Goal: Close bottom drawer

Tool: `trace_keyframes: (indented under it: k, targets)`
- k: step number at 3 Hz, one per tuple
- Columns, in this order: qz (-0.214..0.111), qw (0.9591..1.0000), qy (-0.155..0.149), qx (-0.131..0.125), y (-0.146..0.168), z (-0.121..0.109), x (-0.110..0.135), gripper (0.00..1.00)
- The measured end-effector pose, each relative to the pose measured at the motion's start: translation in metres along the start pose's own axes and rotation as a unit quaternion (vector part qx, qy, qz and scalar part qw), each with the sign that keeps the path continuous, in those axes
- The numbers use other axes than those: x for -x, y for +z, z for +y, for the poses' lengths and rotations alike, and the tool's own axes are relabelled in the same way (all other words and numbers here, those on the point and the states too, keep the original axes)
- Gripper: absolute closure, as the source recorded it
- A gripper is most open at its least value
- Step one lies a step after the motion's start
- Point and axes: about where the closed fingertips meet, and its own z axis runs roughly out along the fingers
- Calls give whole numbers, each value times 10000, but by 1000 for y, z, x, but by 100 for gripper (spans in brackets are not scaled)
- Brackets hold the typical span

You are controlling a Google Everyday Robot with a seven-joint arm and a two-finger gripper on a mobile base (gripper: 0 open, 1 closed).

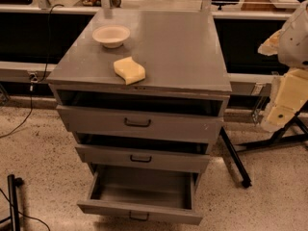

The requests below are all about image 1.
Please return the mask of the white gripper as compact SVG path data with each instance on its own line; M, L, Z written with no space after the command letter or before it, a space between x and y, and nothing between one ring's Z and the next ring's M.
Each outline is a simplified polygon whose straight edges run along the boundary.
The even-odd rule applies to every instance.
M278 30L258 48L258 53L272 56L278 53ZM280 77L275 77L271 85L269 104L263 112L261 127L269 132L283 128L308 101L308 71L290 68Z

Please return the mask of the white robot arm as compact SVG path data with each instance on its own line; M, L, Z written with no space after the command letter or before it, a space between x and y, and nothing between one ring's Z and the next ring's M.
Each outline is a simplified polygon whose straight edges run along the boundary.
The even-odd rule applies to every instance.
M308 1L302 2L284 23L258 48L276 55L289 70L275 77L261 127L269 132L283 128L308 101Z

